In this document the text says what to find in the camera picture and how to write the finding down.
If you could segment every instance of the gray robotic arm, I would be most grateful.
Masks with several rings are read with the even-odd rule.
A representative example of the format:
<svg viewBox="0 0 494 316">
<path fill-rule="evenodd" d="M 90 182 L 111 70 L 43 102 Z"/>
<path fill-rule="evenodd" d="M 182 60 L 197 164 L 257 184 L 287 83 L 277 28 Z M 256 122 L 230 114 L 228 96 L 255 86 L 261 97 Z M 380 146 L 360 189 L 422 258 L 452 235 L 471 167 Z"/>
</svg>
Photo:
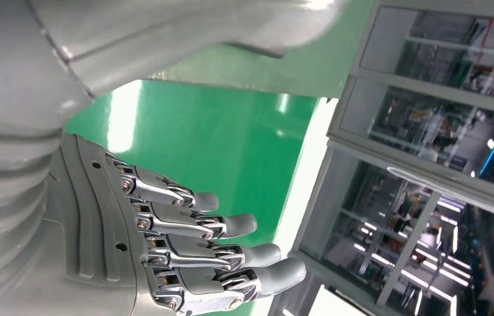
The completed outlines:
<svg viewBox="0 0 494 316">
<path fill-rule="evenodd" d="M 62 127 L 93 98 L 218 42 L 283 48 L 340 0 L 0 1 L 0 315 L 198 315 L 305 274 L 212 194 Z"/>
</svg>

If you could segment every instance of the ceiling light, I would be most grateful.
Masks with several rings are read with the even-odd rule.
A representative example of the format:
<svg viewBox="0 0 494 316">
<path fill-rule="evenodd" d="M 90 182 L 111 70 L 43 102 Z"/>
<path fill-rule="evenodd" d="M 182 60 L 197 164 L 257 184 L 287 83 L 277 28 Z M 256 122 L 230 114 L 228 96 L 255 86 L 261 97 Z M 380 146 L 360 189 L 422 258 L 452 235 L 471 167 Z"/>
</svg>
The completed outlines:
<svg viewBox="0 0 494 316">
<path fill-rule="evenodd" d="M 458 311 L 458 298 L 454 295 L 450 300 L 450 316 L 456 316 L 456 312 Z"/>
<path fill-rule="evenodd" d="M 417 251 L 418 253 L 421 253 L 422 255 L 424 255 L 425 257 L 431 259 L 432 261 L 435 261 L 435 262 L 438 262 L 438 259 L 435 258 L 434 256 L 424 252 L 423 250 L 419 249 L 419 248 L 415 248 L 415 251 Z"/>
<path fill-rule="evenodd" d="M 458 222 L 454 221 L 453 219 L 449 219 L 448 217 L 446 217 L 444 215 L 440 215 L 440 219 L 442 221 L 445 221 L 446 223 L 452 224 L 454 226 L 458 226 Z"/>
<path fill-rule="evenodd" d="M 424 242 L 422 242 L 421 240 L 417 240 L 417 244 L 420 244 L 421 246 L 425 247 L 425 248 L 429 248 L 429 245 L 425 244 Z"/>
<path fill-rule="evenodd" d="M 419 307 L 421 307 L 421 300 L 423 299 L 423 291 L 419 291 L 419 296 L 417 297 L 417 305 L 415 306 L 415 316 L 419 314 Z"/>
<path fill-rule="evenodd" d="M 444 262 L 444 266 L 452 271 L 454 271 L 455 273 L 458 273 L 459 275 L 461 275 L 462 277 L 465 277 L 465 278 L 472 278 L 471 275 L 465 273 L 464 271 L 461 271 L 460 269 L 452 266 L 452 265 L 449 265 L 448 263 Z"/>
<path fill-rule="evenodd" d="M 454 233 L 452 234 L 452 253 L 458 251 L 458 226 L 454 227 Z"/>
<path fill-rule="evenodd" d="M 460 283 L 461 285 L 463 286 L 468 286 L 470 285 L 467 281 L 465 280 L 462 280 L 461 278 L 458 278 L 457 276 L 453 275 L 452 273 L 448 272 L 448 270 L 445 270 L 445 269 L 440 269 L 440 274 L 441 275 L 444 275 L 446 276 L 447 278 L 453 280 L 453 281 L 456 281 L 458 283 Z"/>
<path fill-rule="evenodd" d="M 458 207 L 455 207 L 454 205 L 448 204 L 446 202 L 438 201 L 437 204 L 440 205 L 440 206 L 444 206 L 447 209 L 451 209 L 452 211 L 457 212 L 457 213 L 460 213 L 462 211 Z"/>
<path fill-rule="evenodd" d="M 372 225 L 372 224 L 369 224 L 369 223 L 365 223 L 365 226 L 367 226 L 368 228 L 372 229 L 372 230 L 376 230 L 376 226 Z"/>
<path fill-rule="evenodd" d="M 450 295 L 442 292 L 441 290 L 439 290 L 438 288 L 434 287 L 434 286 L 431 286 L 429 288 L 429 290 L 431 290 L 431 292 L 437 294 L 438 296 L 440 296 L 441 298 L 447 300 L 447 301 L 451 301 L 452 300 L 452 297 L 450 297 Z"/>
<path fill-rule="evenodd" d="M 431 270 L 434 270 L 436 271 L 437 270 L 437 266 L 430 263 L 429 261 L 423 261 L 423 265 Z"/>
<path fill-rule="evenodd" d="M 359 249 L 360 251 L 363 251 L 363 252 L 366 251 L 366 249 L 360 244 L 353 244 L 353 247 L 356 247 L 357 249 Z"/>
<path fill-rule="evenodd" d="M 391 267 L 394 267 L 394 264 L 392 264 L 392 262 L 384 259 L 383 257 L 379 256 L 378 254 L 376 253 L 373 253 L 372 255 L 370 255 L 371 257 L 373 257 L 374 259 L 377 259 L 378 261 L 384 263 L 385 265 L 389 265 Z"/>
<path fill-rule="evenodd" d="M 439 228 L 439 233 L 437 234 L 437 245 L 440 244 L 440 236 L 442 234 L 442 227 Z"/>
<path fill-rule="evenodd" d="M 448 256 L 448 260 L 450 260 L 450 261 L 454 261 L 455 263 L 458 263 L 459 265 L 461 265 L 462 267 L 464 267 L 464 268 L 466 268 L 466 269 L 468 269 L 468 270 L 471 270 L 471 269 L 472 269 L 470 265 L 467 265 L 467 264 L 465 264 L 465 263 L 461 262 L 460 260 L 458 260 L 458 259 L 456 259 L 456 258 L 454 258 L 454 257 L 452 257 L 452 256 L 450 256 L 450 255 Z"/>
<path fill-rule="evenodd" d="M 411 273 L 407 272 L 406 270 L 402 270 L 402 275 L 404 275 L 405 277 L 417 282 L 417 284 L 419 284 L 420 286 L 423 286 L 424 288 L 429 287 L 429 284 L 427 282 L 421 280 L 417 276 L 412 275 Z"/>
</svg>

